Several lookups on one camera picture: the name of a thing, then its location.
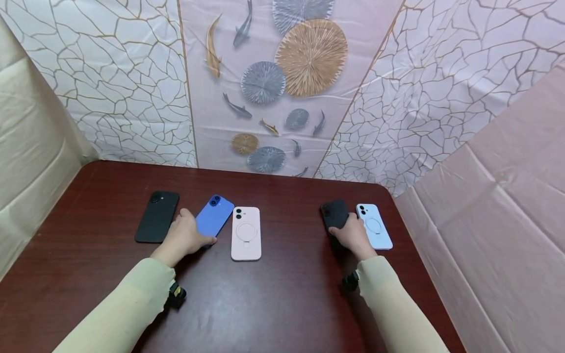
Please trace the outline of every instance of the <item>black phone case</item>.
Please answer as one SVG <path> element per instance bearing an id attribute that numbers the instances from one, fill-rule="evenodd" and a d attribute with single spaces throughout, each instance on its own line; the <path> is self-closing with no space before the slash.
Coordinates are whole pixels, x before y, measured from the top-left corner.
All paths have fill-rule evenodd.
<path id="1" fill-rule="evenodd" d="M 173 221 L 178 202 L 178 193 L 154 191 L 137 227 L 136 242 L 162 243 Z"/>
<path id="2" fill-rule="evenodd" d="M 342 199 L 335 199 L 320 206 L 322 219 L 324 220 L 325 231 L 329 235 L 329 243 L 335 250 L 343 249 L 336 237 L 329 234 L 329 227 L 343 228 L 349 217 L 347 205 Z"/>

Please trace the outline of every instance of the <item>wooden table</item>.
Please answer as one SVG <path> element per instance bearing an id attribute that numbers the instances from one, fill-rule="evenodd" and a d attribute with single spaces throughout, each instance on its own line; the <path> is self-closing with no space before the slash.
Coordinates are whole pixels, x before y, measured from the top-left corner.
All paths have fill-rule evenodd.
<path id="1" fill-rule="evenodd" d="M 185 258 L 188 296 L 161 314 L 137 352 L 384 352 L 358 293 L 338 287 L 319 206 L 375 203 L 394 249 L 383 252 L 452 353 L 461 342 L 386 189 L 378 185 L 148 164 L 86 165 L 0 282 L 0 352 L 50 352 L 156 245 L 133 240 L 149 195 L 180 193 L 200 211 L 213 194 L 261 210 L 263 256 L 230 257 L 231 219 L 207 251 Z"/>

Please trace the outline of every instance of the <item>person's left hand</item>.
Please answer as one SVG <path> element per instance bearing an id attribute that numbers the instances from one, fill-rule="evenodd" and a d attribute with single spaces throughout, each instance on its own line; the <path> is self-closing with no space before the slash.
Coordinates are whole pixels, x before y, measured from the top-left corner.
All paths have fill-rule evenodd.
<path id="1" fill-rule="evenodd" d="M 163 243 L 151 257 L 169 267 L 174 267 L 183 257 L 197 252 L 204 245 L 216 244 L 216 237 L 205 237 L 196 228 L 196 219 L 186 208 L 171 224 Z"/>

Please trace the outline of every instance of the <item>pink smartphone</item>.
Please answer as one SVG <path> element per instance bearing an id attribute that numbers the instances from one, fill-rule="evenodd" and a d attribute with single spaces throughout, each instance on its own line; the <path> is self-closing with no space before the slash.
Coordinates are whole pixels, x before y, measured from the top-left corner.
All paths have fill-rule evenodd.
<path id="1" fill-rule="evenodd" d="M 256 207 L 233 209 L 232 260 L 257 261 L 261 258 L 261 219 Z"/>

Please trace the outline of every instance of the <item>phone case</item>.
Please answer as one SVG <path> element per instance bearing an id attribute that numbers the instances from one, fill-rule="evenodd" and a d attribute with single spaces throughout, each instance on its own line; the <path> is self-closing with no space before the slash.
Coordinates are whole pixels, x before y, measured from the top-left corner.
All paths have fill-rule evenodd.
<path id="1" fill-rule="evenodd" d="M 203 236 L 216 237 L 233 211 L 233 203 L 214 195 L 196 216 L 196 228 Z"/>
<path id="2" fill-rule="evenodd" d="M 261 219 L 256 207 L 236 207 L 232 220 L 232 260 L 261 258 Z"/>
<path id="3" fill-rule="evenodd" d="M 374 204 L 360 203 L 355 210 L 363 220 L 369 243 L 375 250 L 392 249 L 392 240 L 386 231 L 385 224 L 379 213 L 379 208 Z"/>
<path id="4" fill-rule="evenodd" d="M 347 205 L 342 199 L 335 199 L 320 206 L 325 231 L 329 235 L 329 244 L 334 250 L 345 249 L 336 237 L 329 234 L 329 227 L 343 228 L 349 217 Z"/>
<path id="5" fill-rule="evenodd" d="M 173 221 L 178 202 L 178 193 L 154 191 L 137 227 L 135 241 L 139 243 L 162 243 Z"/>

